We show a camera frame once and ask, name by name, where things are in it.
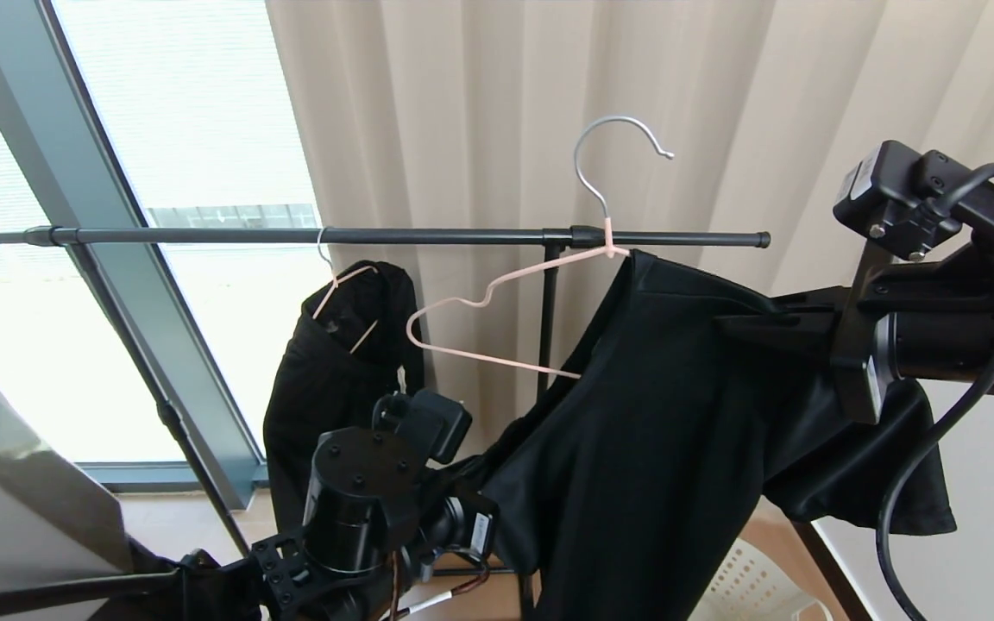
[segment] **curtain fold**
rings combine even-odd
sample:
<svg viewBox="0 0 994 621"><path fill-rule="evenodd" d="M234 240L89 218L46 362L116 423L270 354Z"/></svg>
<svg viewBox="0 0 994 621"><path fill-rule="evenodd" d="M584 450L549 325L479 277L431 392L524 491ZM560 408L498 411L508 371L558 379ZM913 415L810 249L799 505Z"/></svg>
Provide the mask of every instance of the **curtain fold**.
<svg viewBox="0 0 994 621"><path fill-rule="evenodd" d="M605 114L585 174L616 229L773 234L769 250L651 248L769 294L848 283L864 241L831 215L841 178L888 138L994 160L994 1L916 3L342 3L268 0L324 223L564 228L599 224L576 182L577 135ZM480 298L541 248L356 248L391 260L422 302ZM559 275L563 361L616 268ZM541 276L485 310L442 308L426 337L535 361ZM492 440L535 398L529 371L437 354L437 388Z"/></svg>

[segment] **window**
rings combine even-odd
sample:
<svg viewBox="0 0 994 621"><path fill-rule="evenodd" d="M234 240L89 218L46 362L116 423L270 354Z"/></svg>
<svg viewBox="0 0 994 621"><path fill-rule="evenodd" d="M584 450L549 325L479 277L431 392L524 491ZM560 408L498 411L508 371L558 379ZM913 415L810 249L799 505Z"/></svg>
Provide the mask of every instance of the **window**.
<svg viewBox="0 0 994 621"><path fill-rule="evenodd" d="M56 15L154 227L316 228L263 3L79 3ZM301 300L328 282L303 245L163 248L263 448L261 422Z"/></svg>
<svg viewBox="0 0 994 621"><path fill-rule="evenodd" d="M0 231L43 223L0 134ZM128 354L59 248L0 247L0 390L68 460L182 460Z"/></svg>

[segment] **gray window frame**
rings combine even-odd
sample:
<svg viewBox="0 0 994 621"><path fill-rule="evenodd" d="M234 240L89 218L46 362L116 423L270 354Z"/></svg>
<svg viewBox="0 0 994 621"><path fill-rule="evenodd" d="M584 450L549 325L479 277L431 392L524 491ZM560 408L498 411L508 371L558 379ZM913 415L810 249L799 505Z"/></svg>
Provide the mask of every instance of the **gray window frame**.
<svg viewBox="0 0 994 621"><path fill-rule="evenodd" d="M48 0L0 0L0 130L49 223L147 225ZM266 482L263 455L162 252L154 244L93 252L225 506L243 510ZM70 398L70 386L50 388ZM184 462L79 465L115 492L198 487Z"/></svg>

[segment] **black garment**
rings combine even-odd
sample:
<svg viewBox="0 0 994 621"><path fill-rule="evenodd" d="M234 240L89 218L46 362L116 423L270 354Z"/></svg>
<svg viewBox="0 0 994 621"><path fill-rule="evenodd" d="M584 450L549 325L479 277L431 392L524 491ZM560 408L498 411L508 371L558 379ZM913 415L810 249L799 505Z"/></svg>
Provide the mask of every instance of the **black garment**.
<svg viewBox="0 0 994 621"><path fill-rule="evenodd" d="M734 342L717 315L774 300L632 252L587 333L527 416L464 464L500 505L497 554L544 574L532 618L687 618L766 494L794 520L875 525L900 457L931 424L914 381L879 425L848 422L823 370ZM936 451L892 529L954 530Z"/></svg>
<svg viewBox="0 0 994 621"><path fill-rule="evenodd" d="M330 285L301 303L275 374L263 441L280 531L301 525L312 452L321 433L354 425L369 429L374 402L383 394L425 388L421 350L406 338L406 321L417 311L413 282L401 267L370 260L360 260L346 273L368 265L378 272L340 284L317 319L312 313ZM375 319L378 325L351 354ZM413 334L419 338L418 326ZM399 367L406 370L406 386L398 384Z"/></svg>

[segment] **vertical pole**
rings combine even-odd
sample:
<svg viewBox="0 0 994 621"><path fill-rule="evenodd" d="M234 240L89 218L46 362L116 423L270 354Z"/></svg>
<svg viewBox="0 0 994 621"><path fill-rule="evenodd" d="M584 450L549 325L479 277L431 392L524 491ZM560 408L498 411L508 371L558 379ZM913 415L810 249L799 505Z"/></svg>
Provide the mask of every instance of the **vertical pole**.
<svg viewBox="0 0 994 621"><path fill-rule="evenodd" d="M221 498L221 491L217 490L217 484L213 482L209 472L206 471L201 455L198 455L198 451L191 444L182 417L174 409L170 398L167 398L163 386L155 378L155 373L151 371L151 366L149 366L147 358L141 350L141 346L135 341L133 331L129 330L125 316L122 315L121 307L117 305L113 292L110 291L106 280L103 279L102 272L98 270L98 263L95 261L94 255L91 254L91 248L87 247L86 244L70 244L66 245L64 250L67 251L68 255L72 256L72 259L75 259L75 264L79 265L79 271L83 273L83 278L91 286L91 291L94 293L94 298L98 301L98 306L102 307L102 310L106 313L106 317L110 319L110 326L117 333L117 337L121 339L122 345L128 351L129 358L133 361L137 372L141 374L141 379L145 382L145 387L155 401L155 411L159 414L160 420L166 425L168 431L171 432L174 441L178 443L179 449L182 449L182 455L186 456L186 463L190 465L191 471L194 472L194 477L200 480L206 498L213 505L213 511L216 511L217 517L221 518L221 523L224 524L225 530L232 537L232 542L236 544L236 549L240 551L240 555L248 555L248 542L244 539L244 534L241 533L240 526L236 525L236 520L233 519L232 512L225 506L224 500Z"/></svg>
<svg viewBox="0 0 994 621"><path fill-rule="evenodd" d="M559 258L563 252L563 245L559 243L544 244L544 260L554 260ZM555 333L555 298L557 294L557 279L559 279L559 268L552 267L544 270L544 308L539 322L539 366L548 367L551 363L551 342ZM540 373L537 377L536 397L544 396L547 392L549 376L547 373ZM535 587L532 585L531 575L520 575L517 577L517 585L520 590L520 618L528 618L532 610L536 608Z"/></svg>

